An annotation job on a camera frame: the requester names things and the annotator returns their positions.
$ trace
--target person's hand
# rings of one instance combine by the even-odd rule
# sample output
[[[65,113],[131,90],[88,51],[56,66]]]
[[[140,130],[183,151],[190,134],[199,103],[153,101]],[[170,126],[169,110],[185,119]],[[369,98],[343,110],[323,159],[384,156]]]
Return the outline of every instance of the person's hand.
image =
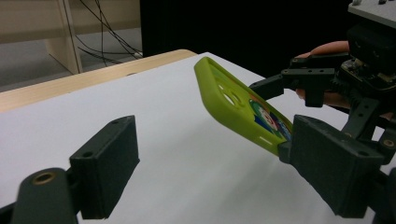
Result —
[[[323,55],[323,54],[336,54],[336,53],[344,53],[349,52],[349,45],[347,41],[334,41],[331,43],[327,43],[324,45],[320,45],[310,52],[298,55],[296,58],[306,58],[309,55]],[[300,99],[305,99],[305,90],[297,89],[297,95]],[[323,98],[323,104],[332,105],[337,107],[343,107],[346,109],[350,108],[350,104],[346,98],[344,98],[341,94],[336,92],[325,92]],[[392,113],[387,113],[382,115],[381,117],[385,119],[390,119]]]

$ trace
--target black curtain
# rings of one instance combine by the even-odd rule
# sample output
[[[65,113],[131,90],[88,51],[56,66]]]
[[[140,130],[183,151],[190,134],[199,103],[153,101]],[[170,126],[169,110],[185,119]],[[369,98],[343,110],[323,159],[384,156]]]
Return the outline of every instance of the black curtain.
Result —
[[[361,20],[350,1],[142,0],[145,57],[174,50],[211,52],[260,76],[335,40]]]

